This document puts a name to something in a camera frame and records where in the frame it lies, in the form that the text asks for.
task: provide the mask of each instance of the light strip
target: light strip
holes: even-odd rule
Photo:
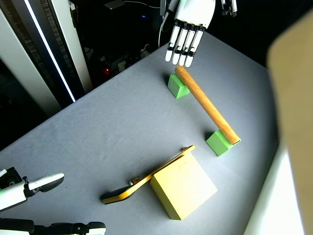
[[[33,19],[33,22],[35,23],[35,26],[37,27],[37,30],[38,30],[38,32],[39,32],[39,34],[41,36],[41,39],[43,40],[43,42],[45,44],[45,48],[47,48],[47,51],[48,51],[48,53],[49,53],[49,55],[50,55],[50,57],[51,57],[51,59],[52,59],[52,61],[54,63],[54,66],[57,68],[57,71],[58,71],[58,73],[59,73],[59,75],[60,75],[60,77],[61,77],[61,79],[62,79],[62,81],[63,81],[63,83],[64,83],[64,85],[66,87],[66,89],[67,89],[67,92],[68,92],[69,96],[72,98],[73,102],[75,102],[76,100],[75,100],[72,92],[70,91],[67,82],[65,81],[65,78],[64,78],[64,76],[63,76],[63,74],[62,74],[62,72],[60,70],[60,67],[59,67],[57,61],[54,58],[54,55],[53,55],[53,53],[52,53],[52,51],[51,51],[51,49],[49,47],[49,44],[48,44],[47,40],[45,39],[44,33],[41,30],[41,28],[40,28],[40,25],[39,25],[39,23],[37,21],[37,18],[36,18],[35,14],[34,14],[33,9],[31,8],[31,6],[29,4],[29,1],[28,0],[24,0],[24,2],[26,4],[26,6],[27,6],[27,9],[28,9],[28,11],[30,13],[31,18]]]

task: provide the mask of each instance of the green cube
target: green cube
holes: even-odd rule
[[[176,99],[179,99],[190,93],[188,87],[181,81],[181,79],[176,74],[172,74],[170,76],[167,87]]]
[[[213,149],[217,156],[222,155],[237,144],[231,144],[220,130],[214,132],[206,140],[206,143]]]

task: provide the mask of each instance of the table surface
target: table surface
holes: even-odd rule
[[[268,71],[205,33],[188,69],[242,141],[220,157],[205,138],[216,125],[190,94],[167,89],[175,66],[166,46],[0,152],[30,180],[63,172],[64,182],[0,214],[36,224],[102,221],[108,235],[242,235],[278,146]],[[183,221],[170,220],[149,184],[122,202],[99,197],[165,163],[184,146],[218,191]]]

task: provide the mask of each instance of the wooden rod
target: wooden rod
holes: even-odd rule
[[[195,82],[189,72],[183,66],[177,66],[176,74],[181,79],[181,81],[188,87],[194,97],[197,99],[199,104],[204,108],[204,110],[209,114],[217,127],[223,132],[225,137],[231,142],[235,144],[240,141],[239,136],[234,132],[231,126],[227,123],[221,113],[217,110],[214,104],[210,101],[210,99],[206,96],[203,90],[199,87],[199,85]]]

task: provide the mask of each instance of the yellow block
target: yellow block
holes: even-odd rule
[[[154,174],[150,185],[171,219],[183,220],[217,189],[191,153]]]

